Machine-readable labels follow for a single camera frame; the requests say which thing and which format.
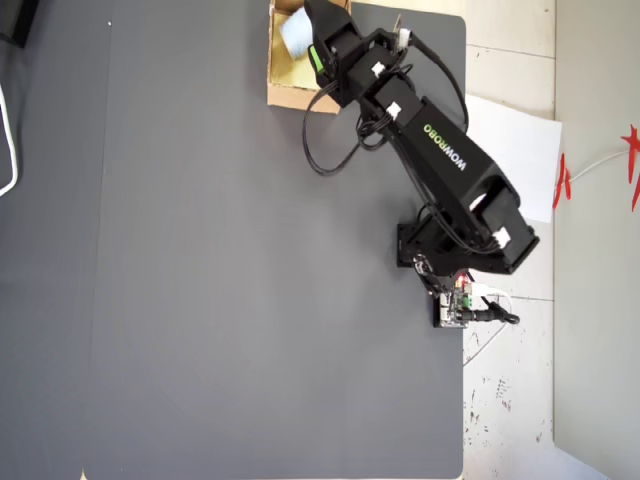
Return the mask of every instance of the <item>white paper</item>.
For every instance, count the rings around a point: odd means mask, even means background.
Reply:
[[[550,223],[562,123],[471,95],[469,137],[500,166],[520,195],[520,212]]]

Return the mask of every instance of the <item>gray table surface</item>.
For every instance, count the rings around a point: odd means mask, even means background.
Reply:
[[[3,478],[461,471],[461,333],[395,267],[415,190],[386,147],[309,169],[302,113],[266,105],[256,3],[45,2],[27,51],[3,48],[24,165],[0,200]],[[397,11],[353,14],[368,32]],[[463,83],[462,20],[405,24]],[[319,162],[356,117],[313,116]]]

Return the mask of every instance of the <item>robotic arm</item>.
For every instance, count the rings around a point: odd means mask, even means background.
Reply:
[[[305,0],[305,10],[313,27],[309,59],[322,87],[312,104],[324,94],[341,107],[357,101],[363,124],[393,146],[427,212],[398,225],[397,264],[415,269],[447,306],[446,312],[437,306],[437,326],[465,327],[476,318],[455,305],[460,276],[469,268],[511,274],[539,242],[520,215],[518,193],[480,147],[428,98],[416,96],[401,66],[410,46],[452,80],[467,116],[453,76],[415,34],[378,29],[364,37],[348,12],[328,0]]]

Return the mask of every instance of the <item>cardboard box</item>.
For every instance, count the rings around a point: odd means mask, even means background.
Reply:
[[[270,0],[269,60],[267,62],[267,104],[306,110],[320,90],[309,58],[293,60],[280,34],[289,16],[304,6],[304,0]],[[351,13],[351,0],[331,0]],[[314,112],[338,113],[340,107],[325,96],[312,109]]]

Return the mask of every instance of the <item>red decoration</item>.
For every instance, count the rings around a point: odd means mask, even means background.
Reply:
[[[571,174],[565,164],[564,153],[560,159],[560,178],[558,178],[558,185],[556,186],[556,198],[553,200],[554,210],[558,207],[558,203],[560,203],[560,194],[562,193],[563,184],[567,189],[567,200],[571,200]]]
[[[638,129],[631,125],[631,135],[620,137],[630,145],[629,148],[629,183],[633,182],[633,171],[636,166],[636,152],[640,152],[640,140],[638,140]]]
[[[638,129],[631,125],[631,135],[628,137],[620,137],[625,142],[629,144],[629,183],[633,182],[633,173],[636,168],[636,155],[640,152],[640,139],[638,138]],[[562,185],[567,191],[567,200],[571,200],[571,174],[566,167],[564,153],[562,154],[562,159],[560,161],[560,178],[558,178],[558,185],[556,186],[556,196],[553,200],[553,208],[554,210],[558,207],[558,203],[560,203],[560,195],[562,194]],[[631,203],[631,211],[635,212],[636,205],[638,204],[638,200],[640,200],[640,177],[638,178],[638,183],[636,184],[636,191],[633,194],[633,201]]]

